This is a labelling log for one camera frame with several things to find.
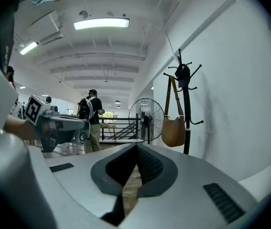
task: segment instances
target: leather handbag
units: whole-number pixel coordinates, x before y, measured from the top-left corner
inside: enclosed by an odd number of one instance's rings
[[[175,120],[170,120],[168,116],[169,101],[170,101],[170,91],[171,83],[173,86],[175,99],[177,100],[179,117]],[[168,80],[168,90],[166,97],[166,106],[164,113],[164,122],[162,127],[162,140],[169,147],[181,146],[185,143],[186,133],[184,124],[184,114],[180,104],[180,99],[177,92],[177,86],[175,84],[174,77],[171,75]]]

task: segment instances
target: floor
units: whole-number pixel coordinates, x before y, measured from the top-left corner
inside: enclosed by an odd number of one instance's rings
[[[100,143],[102,149],[112,148],[113,146],[113,144]],[[44,158],[58,158],[77,155],[77,153],[85,154],[84,147],[77,146],[75,143],[66,143],[58,145],[52,153],[43,153],[43,156]],[[136,195],[139,187],[141,187],[141,175],[136,166],[122,190],[125,216],[130,213],[137,203]]]

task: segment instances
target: khaki pants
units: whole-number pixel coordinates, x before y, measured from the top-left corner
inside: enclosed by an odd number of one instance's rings
[[[100,138],[100,125],[99,124],[91,125],[90,129],[91,145],[89,144],[89,142],[87,142],[86,145],[84,146],[84,152],[86,154],[100,151],[99,138]]]

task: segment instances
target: coat rack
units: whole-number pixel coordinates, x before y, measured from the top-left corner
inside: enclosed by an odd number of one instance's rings
[[[184,110],[185,110],[185,122],[186,122],[186,140],[185,140],[185,144],[184,144],[184,153],[185,154],[189,154],[189,146],[190,146],[190,141],[191,141],[191,129],[190,129],[190,123],[192,123],[193,125],[198,125],[201,123],[204,123],[204,121],[199,121],[199,122],[192,122],[191,121],[191,102],[190,102],[190,98],[189,98],[189,90],[195,90],[197,89],[197,87],[194,88],[189,88],[189,83],[191,81],[191,78],[194,76],[194,74],[202,67],[202,65],[200,64],[199,67],[194,71],[194,73],[190,73],[190,69],[188,67],[189,64],[192,64],[192,62],[187,63],[187,64],[182,64],[182,57],[181,57],[181,50],[179,49],[179,56],[178,56],[178,61],[179,61],[179,66],[178,67],[168,67],[170,68],[176,68],[176,78],[174,78],[176,81],[178,81],[179,83],[179,87],[181,87],[182,89],[179,90],[183,91],[183,97],[184,97]]]

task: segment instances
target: ceiling light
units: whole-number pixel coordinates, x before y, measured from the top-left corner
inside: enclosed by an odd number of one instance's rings
[[[79,21],[74,23],[76,30],[93,28],[93,27],[129,27],[129,19],[119,19],[119,18],[100,18]]]
[[[24,48],[20,53],[22,55],[26,54],[28,51],[32,50],[33,48],[37,47],[38,44],[35,42],[32,42],[30,45],[28,45],[26,48]]]

